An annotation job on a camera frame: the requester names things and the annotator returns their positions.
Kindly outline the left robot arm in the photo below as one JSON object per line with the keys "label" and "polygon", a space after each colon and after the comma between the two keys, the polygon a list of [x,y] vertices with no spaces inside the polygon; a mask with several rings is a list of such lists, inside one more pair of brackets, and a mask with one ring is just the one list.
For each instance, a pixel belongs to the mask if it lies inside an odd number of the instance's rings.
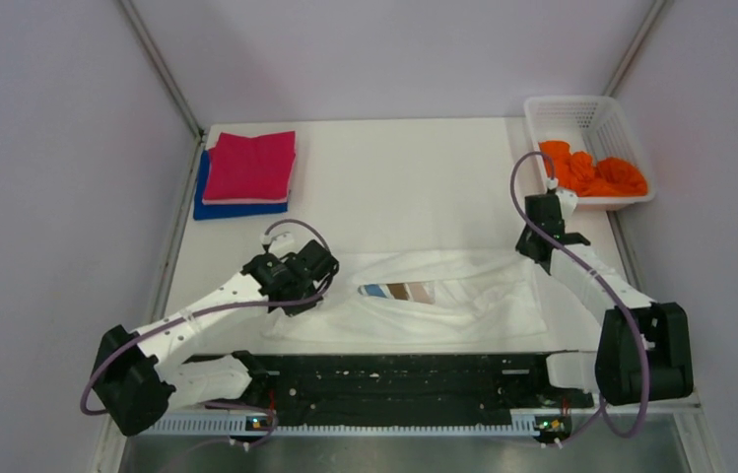
{"label": "left robot arm", "polygon": [[205,362],[194,356],[241,322],[280,309],[288,316],[316,307],[339,271],[317,240],[298,251],[265,250],[216,290],[157,322],[102,337],[80,408],[108,415],[126,437],[137,436],[167,412],[217,399],[254,407],[266,380],[233,355]]}

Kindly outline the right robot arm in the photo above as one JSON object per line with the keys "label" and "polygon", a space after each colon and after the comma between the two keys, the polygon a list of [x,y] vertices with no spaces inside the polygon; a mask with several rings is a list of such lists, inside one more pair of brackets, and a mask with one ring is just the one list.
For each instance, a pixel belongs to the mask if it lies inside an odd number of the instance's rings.
{"label": "right robot arm", "polygon": [[577,297],[600,325],[594,380],[615,406],[681,399],[694,391],[688,317],[659,303],[604,263],[590,241],[566,230],[567,197],[549,191],[525,197],[525,226],[515,249]]}

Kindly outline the white printed t-shirt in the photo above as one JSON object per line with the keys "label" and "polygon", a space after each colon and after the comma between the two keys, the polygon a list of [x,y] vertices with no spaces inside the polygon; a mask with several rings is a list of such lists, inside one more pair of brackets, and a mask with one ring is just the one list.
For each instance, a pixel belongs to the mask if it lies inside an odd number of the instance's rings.
{"label": "white printed t-shirt", "polygon": [[310,344],[473,345],[546,332],[531,260],[507,249],[352,253],[323,301],[267,317],[270,340]]}

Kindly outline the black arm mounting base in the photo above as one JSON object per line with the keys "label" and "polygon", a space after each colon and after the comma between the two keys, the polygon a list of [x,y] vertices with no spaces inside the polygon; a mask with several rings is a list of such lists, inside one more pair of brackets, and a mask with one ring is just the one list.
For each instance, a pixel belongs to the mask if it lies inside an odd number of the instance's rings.
{"label": "black arm mounting base", "polygon": [[542,353],[236,357],[252,383],[209,408],[271,410],[281,427],[506,426],[516,409],[594,405],[579,389],[554,386]]}

